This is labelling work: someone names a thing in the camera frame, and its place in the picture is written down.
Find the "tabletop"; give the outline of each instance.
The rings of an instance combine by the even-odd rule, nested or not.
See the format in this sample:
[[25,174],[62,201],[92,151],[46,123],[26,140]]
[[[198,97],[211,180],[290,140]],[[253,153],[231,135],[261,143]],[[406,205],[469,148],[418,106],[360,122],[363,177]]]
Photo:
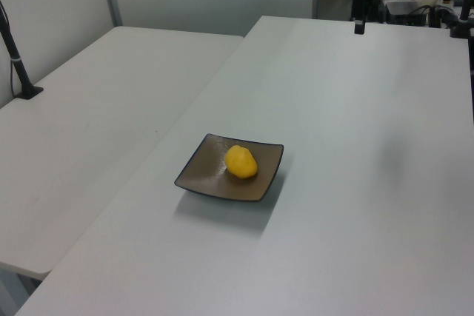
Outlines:
[[117,27],[0,110],[0,267],[43,279],[241,42]]
[[[173,185],[209,132],[261,202]],[[465,40],[263,17],[18,316],[471,315],[473,149]]]

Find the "yellow fruit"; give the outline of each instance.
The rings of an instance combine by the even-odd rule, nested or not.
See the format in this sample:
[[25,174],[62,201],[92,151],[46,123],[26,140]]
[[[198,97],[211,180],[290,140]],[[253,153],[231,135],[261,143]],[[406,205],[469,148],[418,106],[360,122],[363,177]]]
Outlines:
[[227,170],[239,178],[245,179],[257,174],[257,162],[247,148],[240,146],[231,147],[225,157]]

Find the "dark plate rim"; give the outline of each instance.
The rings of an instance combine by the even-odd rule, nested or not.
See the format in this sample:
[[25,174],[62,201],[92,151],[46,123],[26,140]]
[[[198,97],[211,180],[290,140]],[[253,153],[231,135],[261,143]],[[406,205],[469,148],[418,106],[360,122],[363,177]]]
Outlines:
[[[260,197],[258,200],[239,200],[239,199],[224,198],[224,197],[219,196],[219,195],[211,195],[211,194],[206,194],[206,193],[204,193],[204,192],[198,192],[198,191],[196,191],[196,190],[192,190],[192,189],[186,188],[185,186],[182,186],[182,185],[179,185],[178,183],[176,183],[176,182],[178,181],[178,179],[182,176],[182,174],[184,173],[184,171],[186,170],[187,166],[188,166],[188,165],[190,164],[190,162],[193,160],[194,156],[195,156],[196,153],[199,151],[199,149],[201,148],[202,144],[206,141],[207,137],[209,137],[209,136],[215,136],[215,137],[219,137],[219,138],[226,138],[227,140],[236,140],[236,141],[241,141],[241,142],[249,142],[249,143],[251,143],[251,144],[265,144],[265,145],[267,145],[267,146],[280,146],[280,147],[281,147],[280,158],[279,158],[279,160],[278,160],[278,163],[276,164],[276,168],[275,168],[275,172],[273,173],[273,177],[272,177],[272,179],[270,180],[270,182],[268,183],[268,186],[267,186],[267,188],[265,189],[264,193],[261,195],[261,197]],[[178,177],[175,179],[174,184],[175,184],[178,188],[187,190],[188,192],[194,192],[195,194],[200,194],[200,195],[208,196],[208,197],[210,197],[210,198],[216,198],[216,199],[226,200],[226,201],[240,201],[240,202],[242,202],[242,203],[258,203],[258,202],[261,201],[261,199],[263,199],[264,196],[268,193],[268,190],[269,190],[270,187],[272,186],[273,180],[275,180],[276,173],[278,172],[278,168],[280,167],[281,159],[283,158],[283,151],[284,151],[284,145],[283,145],[283,144],[268,144],[268,143],[266,143],[266,142],[257,142],[257,141],[241,140],[241,139],[239,139],[239,138],[226,137],[226,136],[219,136],[219,135],[214,135],[213,133],[208,133],[208,134],[205,135],[205,137],[202,139],[202,141],[201,141],[201,143],[199,144],[198,148],[196,148],[196,150],[194,151],[193,155],[191,155],[190,159],[187,161],[186,165],[185,165],[184,168],[181,170],[181,173],[179,173]]]

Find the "brown plate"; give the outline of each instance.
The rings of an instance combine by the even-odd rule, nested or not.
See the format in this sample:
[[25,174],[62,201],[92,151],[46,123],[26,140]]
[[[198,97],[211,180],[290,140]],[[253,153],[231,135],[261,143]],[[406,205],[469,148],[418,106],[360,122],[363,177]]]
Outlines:
[[[257,174],[240,179],[227,171],[224,156],[232,146],[248,148],[258,164]],[[208,133],[175,180],[180,188],[233,201],[260,201],[276,175],[282,144],[237,140]]]

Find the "white table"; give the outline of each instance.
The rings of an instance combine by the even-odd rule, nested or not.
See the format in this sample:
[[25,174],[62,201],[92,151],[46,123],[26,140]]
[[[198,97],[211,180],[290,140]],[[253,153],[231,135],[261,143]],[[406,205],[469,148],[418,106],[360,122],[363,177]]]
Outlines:
[[241,38],[118,27],[0,110],[0,267],[43,279]]
[[[208,132],[285,145],[260,203],[173,185]],[[18,316],[471,315],[473,149],[466,41],[264,17]]]

